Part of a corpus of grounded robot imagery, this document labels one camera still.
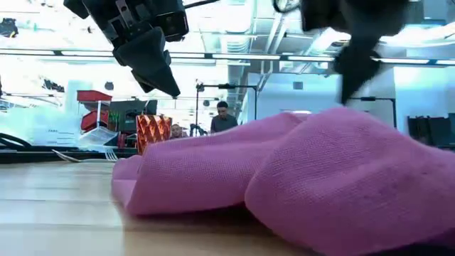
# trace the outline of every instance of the fabric fold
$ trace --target fabric fold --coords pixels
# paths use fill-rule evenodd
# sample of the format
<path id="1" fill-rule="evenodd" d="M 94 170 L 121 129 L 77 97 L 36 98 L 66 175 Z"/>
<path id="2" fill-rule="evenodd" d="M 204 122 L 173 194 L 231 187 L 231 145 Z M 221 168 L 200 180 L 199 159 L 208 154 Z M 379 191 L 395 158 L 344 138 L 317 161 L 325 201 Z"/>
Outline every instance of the fabric fold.
<path id="1" fill-rule="evenodd" d="M 131 215 L 245 202 L 277 235 L 328 256 L 455 245 L 455 155 L 347 108 L 278 114 L 148 145 L 114 166 Z"/>
<path id="2" fill-rule="evenodd" d="M 114 167 L 114 194 L 132 215 L 184 213 L 242 203 L 248 182 L 280 139 L 305 115 L 279 114 L 210 137 L 150 144 Z M 124 174 L 136 170 L 131 188 Z"/>

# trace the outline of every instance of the stand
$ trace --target stand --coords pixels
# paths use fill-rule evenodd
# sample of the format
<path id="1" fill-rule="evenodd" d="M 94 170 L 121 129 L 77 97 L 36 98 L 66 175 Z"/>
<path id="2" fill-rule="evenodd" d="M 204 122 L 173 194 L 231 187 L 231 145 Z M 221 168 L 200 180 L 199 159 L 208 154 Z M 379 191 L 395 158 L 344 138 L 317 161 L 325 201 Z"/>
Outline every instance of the stand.
<path id="1" fill-rule="evenodd" d="M 224 84 L 224 85 L 203 85 L 199 84 L 196 85 L 196 125 L 198 126 L 198 115 L 199 115 L 199 92 L 203 91 L 204 87 L 216 87 L 218 89 L 234 89 L 234 88 L 249 88 L 253 89 L 255 91 L 255 120 L 257 119 L 257 86 L 256 85 L 230 85 L 230 84 Z"/>

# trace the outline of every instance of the fluorescent light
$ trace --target fluorescent light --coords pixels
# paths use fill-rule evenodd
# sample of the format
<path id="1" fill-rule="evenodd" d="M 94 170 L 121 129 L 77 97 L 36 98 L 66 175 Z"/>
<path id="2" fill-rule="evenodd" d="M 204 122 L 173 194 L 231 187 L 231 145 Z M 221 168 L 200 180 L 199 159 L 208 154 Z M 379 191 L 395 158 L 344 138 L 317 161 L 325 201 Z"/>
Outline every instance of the fluorescent light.
<path id="1" fill-rule="evenodd" d="M 11 55 L 54 55 L 51 50 L 5 50 L 1 49 L 0 54 Z"/>
<path id="2" fill-rule="evenodd" d="M 312 36 L 305 36 L 305 35 L 302 35 L 302 34 L 287 34 L 286 37 L 287 38 L 313 39 Z"/>
<path id="3" fill-rule="evenodd" d="M 279 55 L 255 54 L 212 54 L 212 58 L 223 60 L 279 60 Z"/>
<path id="4" fill-rule="evenodd" d="M 172 64 L 201 64 L 201 65 L 215 65 L 216 60 L 211 59 L 192 59 L 192 58 L 172 58 Z"/>
<path id="5" fill-rule="evenodd" d="M 104 56 L 104 57 L 112 57 L 112 53 L 110 52 L 102 52 L 102 51 L 83 51 L 83 50 L 64 50 L 62 51 L 63 55 L 66 56 Z"/>
<path id="6" fill-rule="evenodd" d="M 311 114 L 311 111 L 308 110 L 297 110 L 297 111 L 292 111 L 295 114 Z"/>
<path id="7" fill-rule="evenodd" d="M 315 62 L 332 62 L 335 60 L 333 57 L 321 57 L 321 56 L 288 56 L 288 60 L 291 61 L 315 61 Z"/>
<path id="8" fill-rule="evenodd" d="M 217 65 L 231 65 L 231 66 L 244 66 L 244 67 L 250 67 L 251 63 L 238 63 L 238 62 L 228 62 L 226 64 L 217 64 Z"/>
<path id="9" fill-rule="evenodd" d="M 391 64 L 427 64 L 429 60 L 416 60 L 416 59 L 395 59 L 395 58 L 373 58 L 373 60 L 380 61 L 382 63 Z"/>
<path id="10" fill-rule="evenodd" d="M 204 58 L 204 53 L 169 53 L 171 58 Z"/>
<path id="11" fill-rule="evenodd" d="M 84 56 L 39 56 L 39 55 L 20 55 L 20 59 L 32 59 L 37 61 L 58 61 L 58 62 L 65 62 L 65 61 L 86 61 L 86 62 L 111 62 L 114 63 L 114 57 L 84 57 Z"/>
<path id="12" fill-rule="evenodd" d="M 438 65 L 455 65 L 455 60 L 438 60 L 436 62 Z"/>
<path id="13" fill-rule="evenodd" d="M 15 97 L 62 97 L 63 92 L 57 92 L 57 94 L 34 94 L 34 93 L 8 93 L 8 96 L 15 96 Z"/>

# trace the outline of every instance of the robotic arm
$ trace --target robotic arm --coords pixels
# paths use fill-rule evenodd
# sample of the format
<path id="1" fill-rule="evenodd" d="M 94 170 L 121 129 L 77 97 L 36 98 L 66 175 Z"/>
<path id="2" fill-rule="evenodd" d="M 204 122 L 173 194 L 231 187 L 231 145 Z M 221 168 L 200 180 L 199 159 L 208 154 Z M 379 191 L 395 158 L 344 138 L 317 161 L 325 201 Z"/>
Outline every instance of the robotic arm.
<path id="1" fill-rule="evenodd" d="M 187 6 L 182 0 L 64 0 L 80 18 L 89 15 L 114 46 L 118 63 L 132 68 L 132 75 L 144 92 L 157 89 L 172 97 L 180 95 L 169 65 L 166 42 L 181 41 L 189 32 L 185 10 L 219 0 L 205 0 Z M 409 0 L 301 0 L 287 13 L 299 9 L 302 29 L 332 27 L 351 34 L 351 40 L 336 59 L 334 69 L 343 75 L 341 103 L 373 78 L 380 63 L 371 59 L 381 36 L 397 34 L 405 23 Z"/>
<path id="2" fill-rule="evenodd" d="M 340 101 L 345 105 L 350 97 L 373 78 L 381 63 L 375 47 L 382 36 L 398 34 L 405 24 L 409 0 L 301 0 L 298 6 L 281 13 L 300 9 L 303 31 L 331 27 L 349 33 L 349 44 L 336 58 L 334 70 L 343 76 Z"/>

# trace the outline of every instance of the metal pole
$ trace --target metal pole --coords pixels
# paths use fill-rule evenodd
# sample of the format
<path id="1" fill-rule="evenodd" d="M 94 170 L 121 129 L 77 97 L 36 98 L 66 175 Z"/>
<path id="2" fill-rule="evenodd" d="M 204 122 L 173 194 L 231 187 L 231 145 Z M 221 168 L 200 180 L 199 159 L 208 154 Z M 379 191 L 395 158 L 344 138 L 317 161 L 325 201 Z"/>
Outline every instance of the metal pole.
<path id="1" fill-rule="evenodd" d="M 195 137 L 198 136 L 198 115 L 199 115 L 199 87 L 196 86 L 196 132 L 195 132 Z"/>
<path id="2" fill-rule="evenodd" d="M 100 127 L 100 115 L 101 115 L 101 100 L 98 100 L 98 113 L 97 113 L 97 128 Z"/>
<path id="3" fill-rule="evenodd" d="M 390 99 L 392 101 L 392 108 L 393 108 L 393 126 L 397 129 L 397 100 Z"/>
<path id="4" fill-rule="evenodd" d="M 257 120 L 257 87 L 253 89 L 255 90 L 255 120 Z"/>

